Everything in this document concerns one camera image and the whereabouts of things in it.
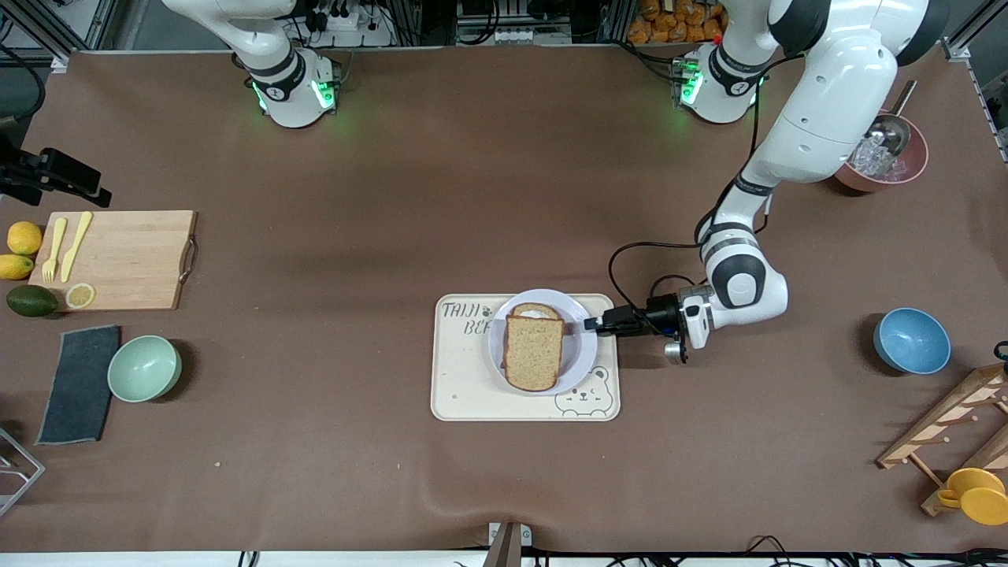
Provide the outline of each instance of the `metal scoop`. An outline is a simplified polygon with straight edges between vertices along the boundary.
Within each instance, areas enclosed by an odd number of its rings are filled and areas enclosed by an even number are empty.
[[[892,113],[880,114],[872,122],[866,134],[866,137],[881,134],[884,138],[882,146],[889,150],[893,158],[898,157],[910,143],[910,137],[912,136],[910,125],[899,115],[903,112],[903,108],[906,107],[906,101],[910,99],[910,95],[913,94],[913,90],[916,88],[916,81],[907,81],[906,87],[903,88],[903,92],[900,93],[899,98],[896,100],[896,105],[893,107]]]

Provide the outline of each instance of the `dark gray cloth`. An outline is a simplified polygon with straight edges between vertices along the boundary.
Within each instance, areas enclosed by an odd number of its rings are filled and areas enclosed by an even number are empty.
[[[35,445],[98,441],[109,413],[108,371],[119,350],[119,327],[62,334],[59,363]]]

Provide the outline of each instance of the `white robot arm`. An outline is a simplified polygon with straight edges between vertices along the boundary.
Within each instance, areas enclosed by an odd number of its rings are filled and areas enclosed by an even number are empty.
[[[701,258],[709,285],[679,294],[682,322],[694,348],[703,348],[714,329],[765,321],[787,309],[787,282],[760,249],[753,218],[781,182],[813,183],[840,168],[885,102],[897,67],[912,63],[932,46],[948,19],[943,0],[745,4],[749,9],[755,4],[767,8],[767,29],[785,53],[805,53],[805,70],[766,139],[701,227],[698,242],[703,244]],[[726,2],[732,24],[737,22],[734,5]],[[752,44],[767,43],[762,33],[757,30],[760,35]],[[741,58],[731,52],[730,45],[744,42],[726,44],[729,36],[709,55],[715,68],[722,61]],[[755,86],[765,64],[756,67],[760,71],[741,83]],[[721,88],[731,81],[702,86],[694,108],[723,104],[734,109],[738,97],[731,99],[730,87]]]
[[[683,104],[712,122],[740,118],[777,46],[804,53],[805,69],[780,116],[704,219],[697,243],[708,284],[652,297],[585,322],[600,334],[664,334],[669,358],[685,361],[685,339],[704,348],[711,332],[774,318],[787,282],[756,240],[753,218],[781,182],[813,183],[847,160],[885,102],[899,66],[938,39],[947,0],[723,0],[730,23],[697,65]]]
[[[311,49],[294,48],[274,19],[295,0],[162,0],[168,9],[216,33],[252,76],[259,105],[287,128],[307,126],[336,109],[334,64]]]

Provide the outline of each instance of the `yellow fork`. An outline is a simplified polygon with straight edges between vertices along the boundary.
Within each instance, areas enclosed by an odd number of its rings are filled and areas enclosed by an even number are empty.
[[[59,254],[59,247],[62,246],[62,237],[67,233],[67,219],[59,217],[56,219],[56,226],[52,231],[52,249],[49,251],[49,259],[42,264],[42,281],[52,284],[56,277],[56,256]]]

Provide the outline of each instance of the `yellow cup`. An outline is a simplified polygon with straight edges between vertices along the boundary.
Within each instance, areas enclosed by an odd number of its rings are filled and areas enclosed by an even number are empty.
[[[993,488],[971,488],[960,498],[963,514],[984,526],[1008,524],[1008,496]]]
[[[960,498],[967,490],[973,488],[990,488],[1005,493],[1005,485],[994,473],[982,468],[961,468],[952,473],[946,486],[956,492]]]
[[[938,490],[938,501],[946,507],[962,508],[971,520],[985,526],[1008,523],[1005,485],[982,468],[961,468],[952,473],[946,487]]]

